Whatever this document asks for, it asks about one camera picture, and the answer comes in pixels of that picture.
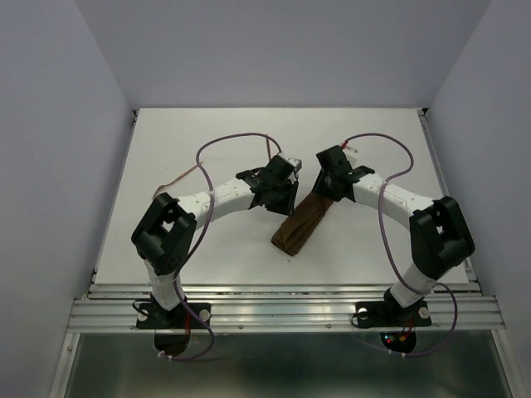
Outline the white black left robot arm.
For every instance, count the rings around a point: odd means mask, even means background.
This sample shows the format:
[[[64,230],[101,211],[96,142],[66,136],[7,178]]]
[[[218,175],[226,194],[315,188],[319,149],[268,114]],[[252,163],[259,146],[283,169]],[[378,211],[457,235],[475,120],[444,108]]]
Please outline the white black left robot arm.
[[[134,229],[131,241],[144,261],[152,286],[156,317],[174,327],[184,319],[180,271],[192,253],[196,231],[232,213],[263,207],[288,216],[295,208],[302,161],[284,153],[264,167],[239,172],[208,192],[186,197],[158,194]]]

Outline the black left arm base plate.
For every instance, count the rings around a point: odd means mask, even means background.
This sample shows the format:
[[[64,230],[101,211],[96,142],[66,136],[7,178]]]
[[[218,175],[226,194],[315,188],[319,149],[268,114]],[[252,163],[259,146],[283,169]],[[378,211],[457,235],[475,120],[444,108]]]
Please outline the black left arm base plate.
[[[210,319],[197,321],[181,304],[167,311],[155,301],[136,300],[132,307],[137,313],[136,328],[140,330],[205,329],[202,322],[210,324]]]

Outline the brown wooden knife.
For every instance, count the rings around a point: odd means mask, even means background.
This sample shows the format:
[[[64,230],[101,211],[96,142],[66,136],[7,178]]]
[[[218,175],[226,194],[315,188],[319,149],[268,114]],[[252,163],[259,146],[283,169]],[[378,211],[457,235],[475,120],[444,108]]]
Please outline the brown wooden knife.
[[[267,157],[269,159],[273,158],[273,149],[275,148],[275,141],[272,137],[270,137],[268,134],[265,136],[265,142],[266,142],[266,153]]]

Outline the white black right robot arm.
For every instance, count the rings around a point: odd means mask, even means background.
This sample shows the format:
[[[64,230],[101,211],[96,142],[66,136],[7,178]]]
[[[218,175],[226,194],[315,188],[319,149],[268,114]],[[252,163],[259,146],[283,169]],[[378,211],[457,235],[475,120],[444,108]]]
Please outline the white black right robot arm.
[[[384,294],[382,302],[368,311],[390,323],[408,318],[451,269],[475,252],[475,242],[458,202],[449,196],[424,197],[398,187],[364,165],[345,148],[335,145],[316,154],[320,165],[313,192],[333,201],[349,199],[378,211],[385,233],[388,216],[410,233],[412,264]]]

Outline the brown cloth napkin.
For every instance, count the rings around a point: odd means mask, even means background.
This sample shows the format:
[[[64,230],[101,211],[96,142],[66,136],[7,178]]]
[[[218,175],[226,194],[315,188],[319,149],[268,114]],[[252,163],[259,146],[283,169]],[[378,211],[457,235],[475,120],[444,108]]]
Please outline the brown cloth napkin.
[[[289,256],[297,255],[333,204],[318,193],[309,193],[272,236],[272,245]]]

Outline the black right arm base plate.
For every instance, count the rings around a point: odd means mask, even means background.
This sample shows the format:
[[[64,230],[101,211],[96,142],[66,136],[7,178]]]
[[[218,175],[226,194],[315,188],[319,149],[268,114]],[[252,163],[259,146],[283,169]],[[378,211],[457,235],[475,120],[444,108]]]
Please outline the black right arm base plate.
[[[365,301],[355,304],[350,322],[354,327],[401,328],[412,322],[413,327],[430,327],[431,313],[426,301],[421,300],[408,308],[386,301]]]

